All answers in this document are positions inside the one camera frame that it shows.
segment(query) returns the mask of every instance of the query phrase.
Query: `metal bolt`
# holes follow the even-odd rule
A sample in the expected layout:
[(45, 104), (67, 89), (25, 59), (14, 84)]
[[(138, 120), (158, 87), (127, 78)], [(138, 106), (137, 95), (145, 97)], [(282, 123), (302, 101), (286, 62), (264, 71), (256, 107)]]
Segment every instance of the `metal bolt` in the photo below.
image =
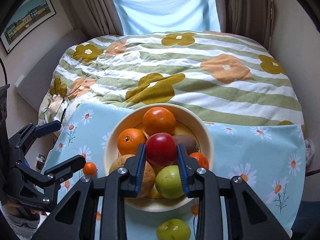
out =
[(198, 169), (197, 169), (197, 172), (198, 172), (199, 174), (205, 174), (205, 173), (207, 172), (207, 170), (206, 170), (205, 168), (198, 168)]
[(49, 203), (50, 203), (50, 198), (44, 197), (43, 200), (42, 200), (42, 202), (43, 202), (44, 204), (49, 204)]
[(128, 170), (126, 168), (119, 168), (118, 173), (119, 174), (125, 174)]
[(235, 183), (241, 183), (241, 182), (242, 182), (242, 178), (239, 177), (239, 176), (235, 176), (235, 177), (233, 177), (233, 181), (234, 181)]
[(87, 175), (86, 175), (86, 176), (81, 177), (80, 180), (81, 180), (82, 182), (84, 182), (84, 183), (87, 183), (88, 181), (90, 181), (90, 179), (91, 179), (90, 176), (87, 176)]

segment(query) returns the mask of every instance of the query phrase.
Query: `teal sky in picture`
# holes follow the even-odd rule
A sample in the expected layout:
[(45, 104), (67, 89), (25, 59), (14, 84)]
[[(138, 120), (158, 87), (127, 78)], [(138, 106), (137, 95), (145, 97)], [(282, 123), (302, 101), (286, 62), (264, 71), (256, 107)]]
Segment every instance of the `teal sky in picture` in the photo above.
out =
[(44, 4), (45, 0), (30, 0), (29, 2), (21, 5), (16, 13), (11, 18), (10, 22), (8, 23), (7, 27), (9, 27), (13, 22), (17, 22), (18, 20), (22, 19), (28, 13), (28, 10), (31, 10), (41, 4)]

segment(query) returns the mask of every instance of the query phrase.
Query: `painting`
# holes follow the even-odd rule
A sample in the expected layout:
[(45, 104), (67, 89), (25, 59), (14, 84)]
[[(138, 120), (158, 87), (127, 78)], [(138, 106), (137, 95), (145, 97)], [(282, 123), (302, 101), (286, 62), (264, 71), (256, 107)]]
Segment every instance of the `painting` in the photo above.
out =
[(7, 54), (32, 30), (55, 14), (50, 0), (25, 0), (1, 35)]

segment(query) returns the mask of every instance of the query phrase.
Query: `brown curtain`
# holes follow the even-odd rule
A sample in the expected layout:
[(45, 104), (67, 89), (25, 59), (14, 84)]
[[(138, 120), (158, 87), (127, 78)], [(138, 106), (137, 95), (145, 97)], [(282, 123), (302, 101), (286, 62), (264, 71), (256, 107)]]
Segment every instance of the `brown curtain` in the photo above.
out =
[(272, 0), (216, 0), (221, 32), (242, 35), (269, 48)]
[(123, 35), (113, 0), (60, 0), (75, 29), (88, 38), (106, 34)]

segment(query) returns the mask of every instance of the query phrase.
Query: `blue cloth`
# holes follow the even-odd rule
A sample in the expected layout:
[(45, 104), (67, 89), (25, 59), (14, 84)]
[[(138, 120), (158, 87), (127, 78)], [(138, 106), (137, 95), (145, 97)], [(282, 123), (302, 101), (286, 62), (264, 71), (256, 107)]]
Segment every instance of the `blue cloth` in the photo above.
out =
[(220, 31), (215, 0), (113, 0), (124, 35)]
[[(58, 138), (44, 171), (76, 154), (85, 153), (86, 159), (97, 165), (98, 177), (105, 176), (105, 144), (114, 126), (131, 111), (113, 105), (82, 103)], [(241, 175), (289, 232), (298, 212), (304, 184), (305, 145), (301, 126), (252, 127), (206, 123), (206, 127), (214, 142), (213, 172), (225, 178)], [(61, 184), (59, 201), (81, 176), (79, 171)], [(197, 204), (198, 200), (194, 199), (178, 209), (160, 213), (144, 212), (126, 205), (128, 240), (156, 240), (157, 226), (171, 218), (180, 218), (188, 223), (192, 232), (190, 239), (195, 239), (197, 216), (191, 211), (194, 212)], [(224, 239), (228, 239), (223, 201), (221, 206), (224, 211)], [(99, 230), (98, 219), (95, 239), (99, 239)]]

